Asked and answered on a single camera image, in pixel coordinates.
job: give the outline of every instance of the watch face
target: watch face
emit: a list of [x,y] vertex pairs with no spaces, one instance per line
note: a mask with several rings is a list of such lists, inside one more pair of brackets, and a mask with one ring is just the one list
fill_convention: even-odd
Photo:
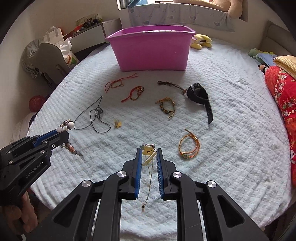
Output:
[[201,89],[201,85],[200,84],[193,84],[192,85],[192,90],[193,90],[194,95],[197,95],[198,96],[198,94],[200,92],[200,89]]

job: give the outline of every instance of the bed sheet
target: bed sheet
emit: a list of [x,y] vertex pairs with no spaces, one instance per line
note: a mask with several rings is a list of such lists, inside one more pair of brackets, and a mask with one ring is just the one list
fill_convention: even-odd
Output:
[[[263,227],[281,215],[291,200],[290,149],[287,133],[262,72],[247,50],[215,40],[213,48],[190,49],[187,69],[139,71],[139,77],[104,93],[107,82],[129,76],[122,73],[111,46],[77,65],[53,92],[30,127],[30,135],[41,135],[68,118],[72,120],[103,95],[102,120],[119,129],[97,134],[91,127],[71,130],[72,145],[83,157],[56,148],[51,167],[32,185],[37,197],[53,209],[81,181],[106,179],[121,170],[144,143],[162,148],[164,158],[193,180],[215,180],[257,225]],[[169,81],[188,88],[200,83],[208,92],[213,122],[207,124],[204,106],[186,99],[180,90],[158,86]],[[125,99],[132,88],[145,91],[136,101]],[[173,118],[160,111],[155,102],[170,97],[176,103]],[[89,112],[76,122],[89,124]],[[106,126],[96,123],[104,131]],[[178,143],[192,131],[200,141],[199,154],[189,160],[179,156]],[[193,146],[192,141],[185,142]],[[141,211],[149,186],[147,167],[142,168],[140,194],[136,201],[122,203],[121,240],[176,240],[176,202],[162,201],[156,163],[145,212]]]

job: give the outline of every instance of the black wristwatch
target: black wristwatch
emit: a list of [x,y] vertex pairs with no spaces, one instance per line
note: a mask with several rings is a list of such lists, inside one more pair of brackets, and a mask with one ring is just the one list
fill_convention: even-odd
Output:
[[193,84],[188,88],[187,96],[190,100],[205,105],[207,111],[207,123],[211,124],[213,121],[213,113],[206,90],[200,84]]

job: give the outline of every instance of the red floral blanket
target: red floral blanket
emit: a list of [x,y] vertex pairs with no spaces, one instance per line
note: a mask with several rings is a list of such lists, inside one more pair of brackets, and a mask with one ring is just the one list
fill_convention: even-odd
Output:
[[291,177],[296,186],[296,81],[278,66],[265,73],[266,85],[285,121],[291,152]]

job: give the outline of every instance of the red ball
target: red ball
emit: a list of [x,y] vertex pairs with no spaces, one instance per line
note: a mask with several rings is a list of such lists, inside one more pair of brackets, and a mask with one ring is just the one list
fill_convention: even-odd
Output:
[[29,100],[29,108],[31,112],[40,111],[43,104],[46,102],[46,99],[41,95],[36,95]]

